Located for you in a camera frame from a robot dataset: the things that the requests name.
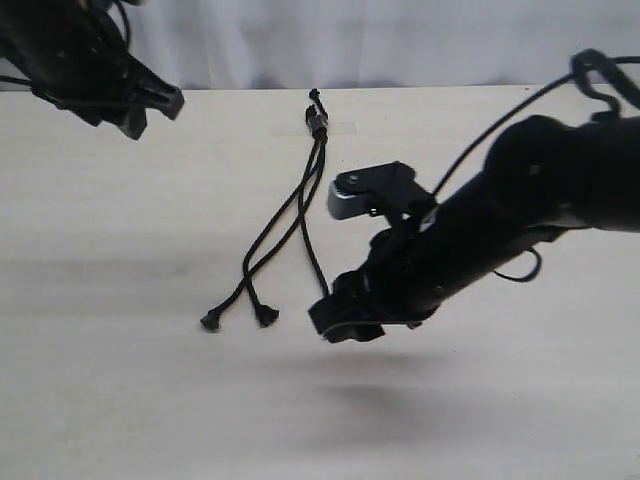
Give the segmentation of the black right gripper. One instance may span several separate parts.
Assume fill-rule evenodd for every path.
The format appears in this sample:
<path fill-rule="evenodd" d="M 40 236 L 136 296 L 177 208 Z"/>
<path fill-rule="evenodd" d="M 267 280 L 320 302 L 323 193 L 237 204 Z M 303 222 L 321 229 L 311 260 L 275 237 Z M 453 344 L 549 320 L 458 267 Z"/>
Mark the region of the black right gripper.
<path fill-rule="evenodd" d="M 577 206 L 603 123 L 535 115 L 505 129 L 480 172 L 407 240 L 389 241 L 362 270 L 340 274 L 309 318 L 331 344 L 371 342 L 387 326 L 415 329 L 453 295 L 539 243 L 588 228 Z"/>

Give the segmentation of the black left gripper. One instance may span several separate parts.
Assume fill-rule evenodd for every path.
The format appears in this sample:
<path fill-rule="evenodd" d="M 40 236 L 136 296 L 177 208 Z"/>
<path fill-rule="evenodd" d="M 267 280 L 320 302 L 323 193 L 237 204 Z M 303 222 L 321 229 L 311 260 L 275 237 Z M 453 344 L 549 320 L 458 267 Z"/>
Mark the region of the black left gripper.
<path fill-rule="evenodd" d="M 22 75 L 3 84 L 28 88 L 94 127 L 115 126 L 131 140 L 147 127 L 146 110 L 171 121 L 182 90 L 130 54 L 128 1 L 3 1 L 1 59 Z"/>

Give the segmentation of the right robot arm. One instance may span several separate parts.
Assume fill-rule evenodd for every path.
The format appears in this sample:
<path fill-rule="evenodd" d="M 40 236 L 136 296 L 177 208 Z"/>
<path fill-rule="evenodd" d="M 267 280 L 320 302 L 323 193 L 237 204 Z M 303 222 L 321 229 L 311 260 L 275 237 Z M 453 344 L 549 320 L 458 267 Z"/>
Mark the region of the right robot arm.
<path fill-rule="evenodd" d="M 365 262 L 309 310 L 331 343 L 368 342 L 388 325 L 420 326 L 440 305 L 541 242 L 571 230 L 639 229 L 639 121 L 569 126 L 535 115 L 505 129 L 482 169 L 444 201 L 409 165 L 339 174 L 328 209 L 384 216 Z"/>

